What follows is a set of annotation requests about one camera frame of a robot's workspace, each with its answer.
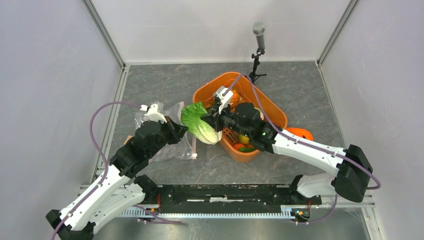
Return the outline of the green toy lettuce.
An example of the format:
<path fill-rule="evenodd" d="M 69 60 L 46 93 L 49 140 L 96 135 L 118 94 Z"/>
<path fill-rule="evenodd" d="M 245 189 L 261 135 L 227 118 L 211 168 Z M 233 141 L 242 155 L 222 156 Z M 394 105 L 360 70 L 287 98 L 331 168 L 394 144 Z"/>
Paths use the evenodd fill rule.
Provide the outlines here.
<path fill-rule="evenodd" d="M 180 121 L 202 143 L 215 145 L 222 139 L 222 133 L 216 132 L 209 124 L 201 119 L 207 113 L 202 102 L 192 103 L 182 109 Z"/>

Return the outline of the clear dotted zip top bag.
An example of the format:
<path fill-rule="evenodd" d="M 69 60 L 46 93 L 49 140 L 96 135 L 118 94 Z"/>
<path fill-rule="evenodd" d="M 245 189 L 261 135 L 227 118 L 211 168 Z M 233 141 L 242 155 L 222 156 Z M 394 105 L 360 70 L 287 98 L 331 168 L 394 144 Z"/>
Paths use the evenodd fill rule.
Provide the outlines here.
<path fill-rule="evenodd" d="M 183 101 L 177 102 L 175 105 L 170 108 L 164 109 L 164 104 L 162 102 L 156 101 L 152 102 L 151 105 L 158 105 L 158 111 L 164 116 L 168 116 L 174 123 L 181 125 L 180 117 L 185 103 Z M 198 154 L 196 153 L 196 147 L 193 142 L 195 142 L 195 137 L 188 131 L 185 133 L 183 138 L 177 144 L 167 144 L 161 150 L 158 151 L 150 160 L 152 162 L 161 162 L 166 161 L 171 158 L 181 159 L 181 160 L 192 160 L 196 159 Z"/>

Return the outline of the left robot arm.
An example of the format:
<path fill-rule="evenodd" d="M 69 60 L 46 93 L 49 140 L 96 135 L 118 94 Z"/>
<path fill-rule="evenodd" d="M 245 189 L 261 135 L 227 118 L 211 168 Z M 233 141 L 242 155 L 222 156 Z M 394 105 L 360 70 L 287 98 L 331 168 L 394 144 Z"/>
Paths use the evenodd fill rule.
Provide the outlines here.
<path fill-rule="evenodd" d="M 76 200 L 46 219 L 54 228 L 52 239 L 91 240 L 109 221 L 126 209 L 153 203 L 157 186 L 147 176 L 136 176 L 163 147 L 181 141 L 188 128 L 173 122 L 145 121 L 119 148 L 100 176 Z"/>

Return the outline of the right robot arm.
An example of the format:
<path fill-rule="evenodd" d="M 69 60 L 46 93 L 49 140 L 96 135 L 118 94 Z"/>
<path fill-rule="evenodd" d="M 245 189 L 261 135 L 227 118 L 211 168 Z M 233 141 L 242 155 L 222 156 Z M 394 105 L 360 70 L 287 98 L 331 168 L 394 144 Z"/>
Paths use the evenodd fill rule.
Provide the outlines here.
<path fill-rule="evenodd" d="M 334 147 L 299 137 L 263 120 L 252 103 L 241 103 L 234 112 L 220 105 L 213 106 L 201 120 L 217 132 L 227 128 L 245 135 L 261 152 L 289 156 L 324 170 L 322 174 L 301 175 L 293 180 L 288 196 L 295 204 L 326 194 L 338 194 L 348 201 L 360 203 L 370 189 L 373 168 L 356 145 Z"/>

